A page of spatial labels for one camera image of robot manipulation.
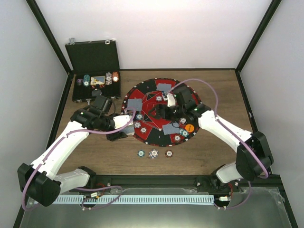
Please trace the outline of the blue card top seat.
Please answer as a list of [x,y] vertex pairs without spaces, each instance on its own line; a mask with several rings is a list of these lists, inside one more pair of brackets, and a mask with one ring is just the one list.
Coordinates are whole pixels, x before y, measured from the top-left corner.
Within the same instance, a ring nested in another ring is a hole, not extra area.
[[166,83],[158,83],[156,87],[157,91],[170,91],[171,90],[171,84],[166,84]]

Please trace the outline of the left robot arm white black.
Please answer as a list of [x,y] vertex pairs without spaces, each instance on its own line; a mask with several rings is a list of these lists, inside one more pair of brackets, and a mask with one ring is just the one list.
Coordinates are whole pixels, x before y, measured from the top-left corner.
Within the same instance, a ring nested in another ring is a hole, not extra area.
[[57,197],[70,190],[97,192],[96,173],[87,167],[58,174],[59,169],[73,150],[90,134],[119,135],[133,124],[136,112],[106,116],[102,111],[91,112],[79,109],[74,112],[67,126],[50,147],[31,164],[21,164],[17,170],[22,191],[21,206],[28,208],[26,198],[31,198],[39,205],[51,205]]

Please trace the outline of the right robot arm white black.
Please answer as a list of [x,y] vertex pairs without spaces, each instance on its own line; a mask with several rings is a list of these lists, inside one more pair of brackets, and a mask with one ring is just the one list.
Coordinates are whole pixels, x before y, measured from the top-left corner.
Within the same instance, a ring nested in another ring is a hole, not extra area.
[[157,104],[149,111],[149,115],[156,119],[175,121],[185,118],[194,121],[201,129],[212,133],[235,151],[235,162],[224,164],[210,175],[214,190],[223,191],[229,182],[238,179],[253,181],[256,178],[268,178],[267,170],[274,159],[263,133],[243,130],[216,115],[216,112],[205,104],[171,107]]

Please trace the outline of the orange round button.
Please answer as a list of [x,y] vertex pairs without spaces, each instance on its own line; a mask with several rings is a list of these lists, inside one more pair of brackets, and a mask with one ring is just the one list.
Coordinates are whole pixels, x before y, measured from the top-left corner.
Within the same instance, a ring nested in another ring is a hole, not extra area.
[[191,132],[193,132],[193,131],[195,130],[195,127],[194,127],[194,125],[192,125],[192,124],[187,124],[187,125],[185,126],[185,130],[186,130],[187,132],[191,133]]

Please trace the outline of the blue card bottom seat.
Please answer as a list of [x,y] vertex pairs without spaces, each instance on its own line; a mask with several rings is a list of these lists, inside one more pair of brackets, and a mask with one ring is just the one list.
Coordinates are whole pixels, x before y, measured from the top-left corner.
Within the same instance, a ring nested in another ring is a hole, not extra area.
[[164,135],[176,134],[180,132],[178,123],[169,123],[162,126],[162,130]]

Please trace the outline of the blue card seat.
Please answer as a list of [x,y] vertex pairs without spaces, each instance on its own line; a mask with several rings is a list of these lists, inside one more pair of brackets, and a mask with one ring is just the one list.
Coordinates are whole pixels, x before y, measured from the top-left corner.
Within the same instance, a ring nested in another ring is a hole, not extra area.
[[138,98],[132,98],[127,100],[127,107],[134,108],[136,111],[142,110],[142,100]]
[[170,91],[171,90],[171,84],[166,84],[166,83],[158,83],[156,87],[157,91]]
[[178,123],[169,123],[162,126],[162,130],[164,135],[176,134],[180,132]]

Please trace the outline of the green poker chip stack table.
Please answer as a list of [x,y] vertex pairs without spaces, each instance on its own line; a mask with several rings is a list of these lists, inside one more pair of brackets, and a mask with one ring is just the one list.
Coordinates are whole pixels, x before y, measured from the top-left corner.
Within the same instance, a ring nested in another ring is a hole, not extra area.
[[137,155],[138,155],[139,157],[143,157],[143,156],[145,155],[145,151],[139,150],[139,151],[137,152]]

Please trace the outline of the brown poker chip stack table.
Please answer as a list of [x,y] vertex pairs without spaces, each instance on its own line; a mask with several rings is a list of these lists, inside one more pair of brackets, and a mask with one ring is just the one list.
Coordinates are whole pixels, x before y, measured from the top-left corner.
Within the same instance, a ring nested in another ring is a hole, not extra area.
[[165,156],[166,157],[172,157],[173,156],[173,152],[171,151],[171,150],[167,150],[166,152],[165,152]]

